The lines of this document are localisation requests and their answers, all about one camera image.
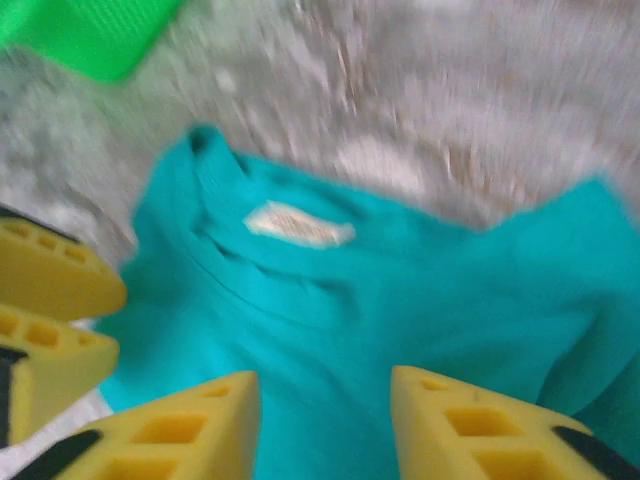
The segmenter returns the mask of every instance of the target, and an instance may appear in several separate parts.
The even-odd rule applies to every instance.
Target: green plastic object
[[[126,77],[183,0],[0,0],[0,48],[18,45],[102,82]]]

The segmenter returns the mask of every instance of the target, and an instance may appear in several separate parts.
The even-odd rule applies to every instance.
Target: teal t-shirt
[[[397,479],[394,365],[573,415],[640,464],[640,240],[597,180],[479,233],[198,127],[134,226],[102,393],[117,412],[256,370],[257,480]]]

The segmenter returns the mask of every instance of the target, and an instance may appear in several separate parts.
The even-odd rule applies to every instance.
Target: blurry background
[[[112,264],[155,158],[230,143],[473,228],[604,172],[640,213],[636,0],[191,0],[125,84],[0,54],[0,202]],[[107,413],[92,394],[0,479]]]

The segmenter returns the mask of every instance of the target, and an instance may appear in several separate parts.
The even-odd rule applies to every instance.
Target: clothing tag
[[[269,235],[307,247],[339,247],[356,236],[353,225],[321,220],[284,203],[268,202],[244,221],[256,235]]]

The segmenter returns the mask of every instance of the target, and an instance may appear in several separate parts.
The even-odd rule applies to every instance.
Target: gray carpet
[[[105,88],[0,60],[0,202],[108,261],[155,155],[190,123],[237,148],[476,228],[603,172],[640,212],[636,0],[193,0]],[[92,395],[0,477],[108,410]]]

